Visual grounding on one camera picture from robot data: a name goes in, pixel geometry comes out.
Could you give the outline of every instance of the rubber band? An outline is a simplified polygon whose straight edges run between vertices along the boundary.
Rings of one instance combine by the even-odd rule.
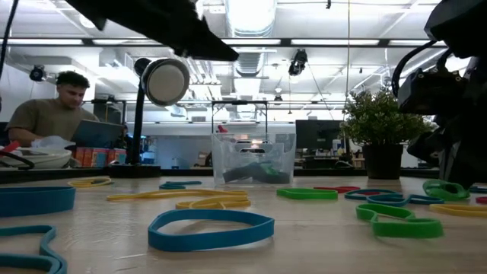
[[[345,193],[345,199],[354,199],[354,200],[361,200],[365,201],[367,199],[367,194],[365,193],[389,193],[389,194],[398,194],[398,192],[393,190],[382,190],[382,189],[369,189],[369,190],[353,190],[350,192]]]
[[[56,228],[50,225],[32,225],[14,228],[0,228],[0,236],[44,233],[40,239],[39,255],[0,253],[0,267],[36,269],[47,274],[66,274],[68,263],[49,248],[49,242],[56,236]]]
[[[107,196],[107,201],[120,201],[124,199],[166,199],[187,196],[247,196],[243,190],[158,190],[136,194],[116,194]]]
[[[192,202],[178,202],[176,209],[226,209],[250,206],[247,196],[222,196]]]
[[[429,208],[447,215],[487,218],[487,205],[430,205]]]
[[[405,198],[402,194],[380,194],[367,197],[367,202],[386,206],[403,207],[409,203],[417,205],[442,204],[443,199],[412,194]]]
[[[235,221],[251,227],[182,235],[158,231],[171,222],[182,220]],[[174,209],[162,213],[149,225],[148,244],[162,251],[187,252],[250,244],[273,234],[274,219],[256,213],[219,209]]]
[[[448,183],[443,180],[427,180],[423,183],[426,195],[441,198],[445,201],[461,201],[470,197],[470,193],[458,183]]]
[[[189,185],[200,185],[202,182],[200,181],[184,181],[184,182],[171,182],[167,181],[159,186],[160,190],[184,190],[186,189],[185,186]]]
[[[471,193],[487,193],[487,187],[472,186],[469,191]]]
[[[112,183],[113,183],[112,179],[110,179],[109,177],[94,177],[94,178],[73,180],[68,182],[68,185],[76,188],[88,188],[88,187],[106,186]]]
[[[63,212],[73,209],[76,189],[71,186],[0,188],[0,217]]]
[[[338,199],[338,191],[336,190],[306,188],[281,188],[277,190],[277,195],[289,199]]]
[[[475,198],[475,201],[479,204],[487,204],[487,197],[477,197]]]
[[[336,191],[338,191],[338,194],[343,194],[343,193],[347,193],[350,191],[360,190],[361,188],[357,187],[357,186],[337,186],[337,187],[317,186],[317,187],[314,187],[314,189],[315,190],[336,190]],[[373,191],[361,193],[361,195],[378,195],[378,194],[380,194],[380,193],[379,192],[373,192]]]
[[[403,237],[427,239],[443,236],[443,226],[433,218],[416,218],[414,212],[389,205],[361,204],[355,208],[357,218],[369,221],[372,231],[378,237]],[[398,221],[379,221],[379,214],[394,218]]]

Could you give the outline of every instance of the desk lamp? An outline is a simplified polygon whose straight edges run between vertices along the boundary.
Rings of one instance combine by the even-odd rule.
[[[188,90],[189,71],[175,59],[151,61],[140,58],[134,64],[135,73],[140,77],[137,103],[135,105],[135,123],[132,150],[129,164],[115,164],[110,167],[110,176],[118,178],[159,177],[161,167],[140,163],[140,139],[144,100],[147,97],[154,105],[167,107],[177,103]]]

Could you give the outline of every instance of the security camera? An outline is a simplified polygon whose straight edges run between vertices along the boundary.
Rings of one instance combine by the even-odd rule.
[[[29,78],[35,82],[42,82],[47,79],[46,71],[44,71],[43,65],[35,65],[30,71]]]
[[[298,49],[296,54],[291,60],[291,65],[289,66],[289,76],[298,76],[301,74],[306,67],[307,54],[305,49]]]

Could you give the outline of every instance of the clear plastic bin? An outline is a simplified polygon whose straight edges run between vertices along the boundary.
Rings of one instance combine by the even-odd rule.
[[[291,183],[295,151],[294,133],[214,134],[215,182],[217,185]]]

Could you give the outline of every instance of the computer screen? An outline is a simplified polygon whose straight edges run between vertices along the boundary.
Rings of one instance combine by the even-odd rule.
[[[332,120],[296,120],[296,148],[333,149],[339,139],[340,123]]]
[[[10,144],[10,139],[8,138],[8,131],[5,129],[7,128],[7,122],[0,122],[0,145],[6,146]]]

